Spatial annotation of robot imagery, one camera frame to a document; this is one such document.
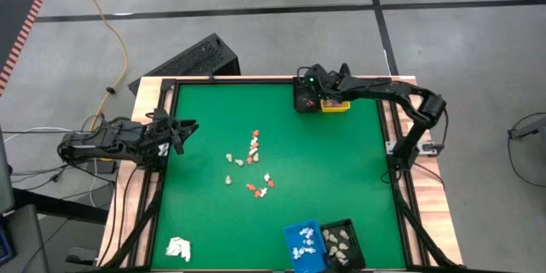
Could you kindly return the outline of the silver metal bracket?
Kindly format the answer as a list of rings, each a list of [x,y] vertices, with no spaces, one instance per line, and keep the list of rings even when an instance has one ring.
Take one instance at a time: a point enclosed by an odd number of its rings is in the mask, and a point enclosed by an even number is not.
[[[395,145],[395,142],[386,142],[386,151],[388,154],[392,153]],[[419,150],[419,155],[437,157],[443,151],[444,144],[437,144],[435,142],[418,142],[416,147]]]

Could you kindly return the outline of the green table mat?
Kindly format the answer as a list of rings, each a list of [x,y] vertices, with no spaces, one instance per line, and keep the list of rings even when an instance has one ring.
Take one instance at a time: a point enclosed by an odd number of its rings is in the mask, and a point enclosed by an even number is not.
[[[310,219],[350,219],[368,267],[404,267],[392,190],[381,181],[387,164],[375,101],[358,100],[343,113],[298,113],[288,84],[184,85],[176,115],[199,128],[183,154],[169,157],[155,269],[285,270],[292,261],[283,230]],[[248,164],[254,137],[259,162]],[[263,188],[267,194],[255,198]],[[166,256],[173,237],[191,242],[189,262]]]

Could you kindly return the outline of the black floor beam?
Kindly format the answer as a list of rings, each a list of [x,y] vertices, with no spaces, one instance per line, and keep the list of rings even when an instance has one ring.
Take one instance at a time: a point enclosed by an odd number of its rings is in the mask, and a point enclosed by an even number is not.
[[[14,209],[34,205],[37,213],[44,215],[93,224],[105,224],[107,222],[108,211],[105,209],[40,195],[23,189],[14,189],[13,194],[15,199]]]

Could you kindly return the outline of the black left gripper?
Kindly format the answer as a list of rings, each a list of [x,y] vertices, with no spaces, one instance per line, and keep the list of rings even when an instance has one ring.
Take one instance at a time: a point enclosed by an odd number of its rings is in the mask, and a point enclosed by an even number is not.
[[[159,155],[167,155],[171,146],[174,147],[177,154],[183,154],[183,143],[199,128],[195,119],[176,121],[166,110],[161,108],[146,113],[146,117],[151,119],[148,130],[158,147]]]

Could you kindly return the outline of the grey monitor panel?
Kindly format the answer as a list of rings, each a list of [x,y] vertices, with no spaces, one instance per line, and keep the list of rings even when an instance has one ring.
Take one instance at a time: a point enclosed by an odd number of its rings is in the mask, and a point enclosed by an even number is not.
[[[10,179],[9,164],[0,127],[0,213],[9,211],[15,204]]]

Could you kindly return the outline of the black orange striped floor mat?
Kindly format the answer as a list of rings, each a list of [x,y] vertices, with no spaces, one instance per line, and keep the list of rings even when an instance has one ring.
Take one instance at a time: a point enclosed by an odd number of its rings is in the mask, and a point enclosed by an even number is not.
[[[43,3],[44,0],[0,0],[0,97]]]

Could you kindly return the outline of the blue plastic basket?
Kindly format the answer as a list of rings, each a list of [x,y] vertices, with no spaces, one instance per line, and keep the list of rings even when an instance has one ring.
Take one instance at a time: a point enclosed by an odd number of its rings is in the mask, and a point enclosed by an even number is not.
[[[313,236],[310,238],[314,241],[312,246],[304,244],[306,235],[300,235],[299,232],[303,228],[314,230]],[[327,253],[327,248],[322,238],[320,227],[315,220],[307,220],[298,224],[289,225],[283,230],[285,242],[288,246],[288,251],[293,265],[294,273],[322,273],[327,269],[324,255]],[[313,254],[305,253],[301,258],[294,260],[293,253],[299,249],[313,247],[316,252]]]

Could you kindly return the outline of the crumpled white paper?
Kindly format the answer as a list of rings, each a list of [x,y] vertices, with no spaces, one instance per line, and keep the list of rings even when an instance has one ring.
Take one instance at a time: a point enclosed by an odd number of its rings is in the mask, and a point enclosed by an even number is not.
[[[166,248],[166,256],[180,257],[185,262],[189,262],[191,260],[191,242],[181,237],[171,238]]]

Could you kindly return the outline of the yellow plastic basket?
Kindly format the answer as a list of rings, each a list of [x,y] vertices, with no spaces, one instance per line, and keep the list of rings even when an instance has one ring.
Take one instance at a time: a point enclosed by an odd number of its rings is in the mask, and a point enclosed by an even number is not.
[[[351,108],[350,102],[338,102],[333,99],[321,100],[320,103],[323,113],[343,113]]]

